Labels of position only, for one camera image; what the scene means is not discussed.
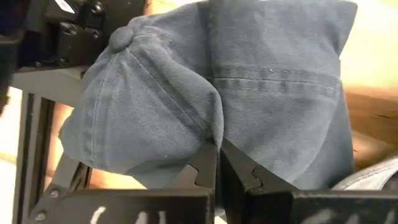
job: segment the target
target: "cap button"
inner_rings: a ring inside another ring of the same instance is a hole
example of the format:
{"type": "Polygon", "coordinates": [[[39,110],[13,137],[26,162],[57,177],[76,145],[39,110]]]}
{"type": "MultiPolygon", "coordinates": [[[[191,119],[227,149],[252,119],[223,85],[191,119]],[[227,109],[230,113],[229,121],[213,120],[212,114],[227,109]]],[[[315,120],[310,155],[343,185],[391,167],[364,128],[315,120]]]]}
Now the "cap button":
{"type": "Polygon", "coordinates": [[[109,48],[117,53],[128,47],[134,38],[134,32],[131,28],[120,27],[116,29],[109,38],[109,48]]]}

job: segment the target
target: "wooden surface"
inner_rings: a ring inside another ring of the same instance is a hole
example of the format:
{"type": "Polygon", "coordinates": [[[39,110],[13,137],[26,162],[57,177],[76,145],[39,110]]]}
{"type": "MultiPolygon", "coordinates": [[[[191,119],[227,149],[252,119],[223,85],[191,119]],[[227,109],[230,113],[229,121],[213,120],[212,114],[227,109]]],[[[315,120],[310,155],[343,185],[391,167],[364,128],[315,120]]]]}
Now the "wooden surface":
{"type": "MultiPolygon", "coordinates": [[[[358,1],[359,11],[345,47],[341,78],[353,129],[357,168],[370,166],[398,151],[398,9],[376,0],[358,1]]],[[[148,14],[177,7],[153,0],[148,14]]],[[[57,105],[48,166],[49,177],[62,153],[59,127],[72,108],[57,105]]],[[[93,172],[92,187],[142,188],[132,177],[93,172]]]]}

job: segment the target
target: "gray baseball cap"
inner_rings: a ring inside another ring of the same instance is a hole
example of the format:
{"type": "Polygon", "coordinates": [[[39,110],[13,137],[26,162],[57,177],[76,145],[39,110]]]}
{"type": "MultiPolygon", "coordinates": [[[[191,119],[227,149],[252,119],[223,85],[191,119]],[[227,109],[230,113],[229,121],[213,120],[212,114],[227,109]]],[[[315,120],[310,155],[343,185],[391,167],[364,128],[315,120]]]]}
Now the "gray baseball cap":
{"type": "Polygon", "coordinates": [[[120,27],[63,125],[66,154],[163,187],[208,137],[302,189],[353,173],[346,1],[187,4],[120,27]]]}

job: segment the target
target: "black metal frame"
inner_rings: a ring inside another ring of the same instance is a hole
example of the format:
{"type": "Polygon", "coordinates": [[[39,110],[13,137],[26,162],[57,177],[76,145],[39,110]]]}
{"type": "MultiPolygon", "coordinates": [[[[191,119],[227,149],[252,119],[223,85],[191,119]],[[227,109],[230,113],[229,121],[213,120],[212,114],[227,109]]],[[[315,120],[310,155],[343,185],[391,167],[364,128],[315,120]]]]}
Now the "black metal frame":
{"type": "Polygon", "coordinates": [[[54,102],[23,92],[13,224],[25,223],[44,189],[54,102]]]}

